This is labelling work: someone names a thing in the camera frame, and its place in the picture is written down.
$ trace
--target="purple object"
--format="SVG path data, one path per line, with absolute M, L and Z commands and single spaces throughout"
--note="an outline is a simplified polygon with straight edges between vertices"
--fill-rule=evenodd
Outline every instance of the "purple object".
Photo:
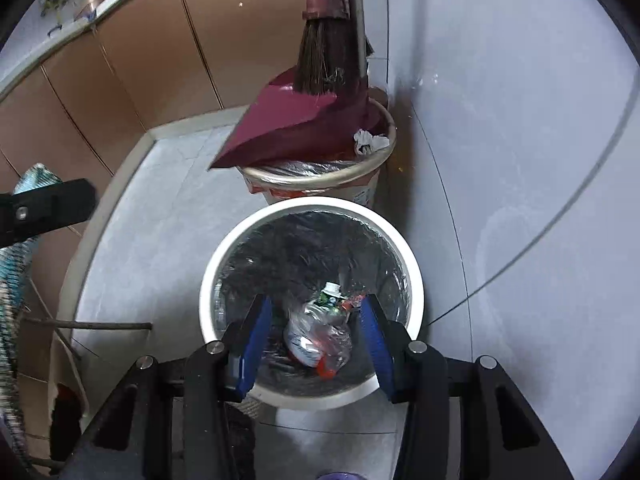
M 356 473 L 329 473 L 317 478 L 317 480 L 367 480 Z

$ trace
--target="trash can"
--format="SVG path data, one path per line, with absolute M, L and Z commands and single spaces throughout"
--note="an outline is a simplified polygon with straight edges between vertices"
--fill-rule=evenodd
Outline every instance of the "trash can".
M 281 408 L 325 410 L 378 388 L 357 312 L 349 320 L 350 360 L 334 378 L 287 362 L 287 305 L 305 303 L 326 282 L 338 283 L 345 295 L 377 294 L 386 316 L 417 337 L 424 308 L 418 264 L 398 231 L 368 208 L 329 197 L 286 200 L 240 222 L 214 252 L 200 289 L 206 342 L 244 319 L 256 294 L 274 302 L 252 396 Z
M 369 101 L 386 120 L 389 146 L 358 161 L 294 163 L 294 171 L 280 171 L 280 168 L 269 166 L 239 168 L 249 191 L 261 192 L 269 204 L 303 196 L 333 196 L 372 207 L 380 167 L 396 145 L 396 124 L 383 105 L 374 99 Z

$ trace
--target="silver bolt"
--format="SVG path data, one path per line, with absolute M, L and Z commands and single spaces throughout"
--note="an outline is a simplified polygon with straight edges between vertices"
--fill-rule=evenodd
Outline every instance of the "silver bolt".
M 21 205 L 18 209 L 15 210 L 15 217 L 20 221 L 27 218 L 28 214 L 29 210 L 27 209 L 27 206 L 24 205 Z
M 143 355 L 136 361 L 136 366 L 141 370 L 146 370 L 154 363 L 154 359 L 150 355 Z
M 409 343 L 409 352 L 414 354 L 424 354 L 427 351 L 427 343 L 422 341 L 411 341 Z
M 493 370 L 495 367 L 497 367 L 497 365 L 498 365 L 498 361 L 496 361 L 490 355 L 483 355 L 480 358 L 480 366 L 482 368 L 486 368 L 487 370 Z
M 212 341 L 207 343 L 207 352 L 210 354 L 220 354 L 225 351 L 225 344 L 222 341 Z

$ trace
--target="bucket with beige rim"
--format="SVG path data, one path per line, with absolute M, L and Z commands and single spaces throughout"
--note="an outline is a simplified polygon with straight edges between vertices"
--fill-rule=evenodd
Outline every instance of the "bucket with beige rim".
M 369 99 L 384 116 L 389 145 L 353 164 L 328 173 L 304 176 L 283 174 L 275 168 L 239 168 L 251 193 L 261 192 L 269 204 L 302 196 L 331 196 L 372 207 L 380 168 L 396 146 L 396 124 L 379 102 Z

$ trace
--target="white countertop edge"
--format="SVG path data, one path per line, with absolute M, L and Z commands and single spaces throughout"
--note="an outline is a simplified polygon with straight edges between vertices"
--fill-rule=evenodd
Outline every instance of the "white countertop edge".
M 105 0 L 98 6 L 96 17 L 89 22 L 86 18 L 81 18 L 77 22 L 70 23 L 65 26 L 59 34 L 53 38 L 43 41 L 39 46 L 30 51 L 16 66 L 0 80 L 0 102 L 4 100 L 7 94 L 17 85 L 31 70 L 38 64 L 48 59 L 57 49 L 72 39 L 76 38 L 84 31 L 88 30 L 92 25 L 100 22 L 101 19 L 115 10 L 124 0 Z

